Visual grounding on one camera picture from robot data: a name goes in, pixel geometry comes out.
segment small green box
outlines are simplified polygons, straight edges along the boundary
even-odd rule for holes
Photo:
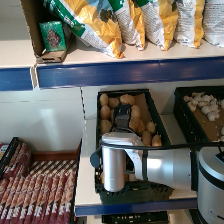
[[[46,51],[66,50],[64,32],[60,21],[40,23]]]

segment shelf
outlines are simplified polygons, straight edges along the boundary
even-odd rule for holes
[[[171,115],[163,115],[162,121],[172,144],[184,143],[183,134]],[[104,205],[100,195],[95,193],[94,168],[90,164],[90,156],[96,146],[96,119],[85,120],[82,148],[77,177],[75,198],[76,216],[121,214],[132,212],[162,211],[189,209],[197,207],[196,193],[193,191],[176,191],[168,201]]]
[[[24,19],[0,18],[0,91],[32,90],[33,48]]]
[[[39,84],[52,88],[222,78],[224,49],[202,42],[200,49],[173,43],[167,52],[151,43],[144,51],[125,45],[126,58],[119,60],[76,40],[64,63],[38,65]]]
[[[170,224],[193,224],[192,218],[188,210],[167,211]],[[88,216],[78,219],[78,224],[101,224],[101,216]]]

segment snack bag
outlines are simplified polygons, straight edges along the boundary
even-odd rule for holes
[[[203,19],[205,39],[224,47],[224,0],[206,0]]]
[[[123,57],[120,28],[108,0],[40,1],[79,38],[111,57]]]
[[[135,0],[109,0],[121,29],[125,43],[135,45],[138,50],[145,47],[145,25],[142,10]]]
[[[199,48],[204,36],[202,13],[205,0],[177,0],[178,20],[174,39],[181,45]]]
[[[146,37],[168,50],[176,29],[178,12],[172,0],[137,0],[144,16]]]

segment white shelf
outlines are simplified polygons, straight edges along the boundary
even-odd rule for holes
[[[68,55],[63,62],[67,64],[87,64],[87,63],[107,63],[107,62],[124,62],[124,61],[145,61],[145,60],[163,60],[163,59],[180,59],[180,58],[200,58],[200,57],[218,57],[224,56],[224,49],[212,46],[207,41],[202,40],[200,49],[194,49],[181,46],[173,41],[168,51],[161,51],[158,46],[147,42],[144,51],[138,51],[136,47],[124,45],[123,59],[116,59],[107,56],[93,47],[86,47],[80,40],[72,44]]]
[[[170,224],[193,224],[188,210],[167,211]],[[87,216],[78,219],[78,224],[101,224],[101,216]]]
[[[0,18],[0,68],[31,67],[36,63],[23,18]]]
[[[162,121],[172,144],[185,143],[184,136],[173,114],[162,115]],[[95,192],[94,170],[90,156],[96,150],[96,119],[85,120],[82,148],[79,162],[75,206],[103,205],[100,195]],[[174,190],[170,199],[195,198],[194,191]]]

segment plastic crate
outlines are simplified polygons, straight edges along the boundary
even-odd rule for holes
[[[5,151],[3,157],[0,160],[0,179],[2,179],[2,175],[4,173],[5,167],[9,164],[12,156],[15,153],[15,150],[19,144],[19,139],[14,137],[10,142],[7,150]]]
[[[103,215],[102,223],[105,224],[168,224],[169,219],[167,212],[145,212],[134,214],[119,214],[119,215]]]
[[[101,94],[106,93],[108,97],[120,97],[124,94],[137,96],[145,94],[148,110],[152,117],[152,121],[157,124],[157,132],[161,135],[163,145],[170,145],[170,140],[163,126],[159,113],[155,107],[154,101],[147,89],[129,90],[129,91],[112,91],[100,92],[97,98],[97,127],[96,127],[96,149],[99,147],[100,134],[100,104],[99,98]],[[100,182],[100,175],[102,173],[102,165],[95,169],[95,191],[100,194],[101,200],[104,204],[112,203],[138,203],[147,201],[168,200],[172,194],[173,189],[162,184],[150,183],[148,181],[126,182],[121,191],[112,193],[105,190],[104,185]]]
[[[209,142],[209,138],[202,129],[198,120],[189,109],[184,101],[184,96],[191,96],[193,92],[205,92],[206,95],[213,95],[217,100],[224,99],[223,86],[197,86],[197,87],[179,87],[176,88],[174,116],[180,126],[186,141],[193,142]]]

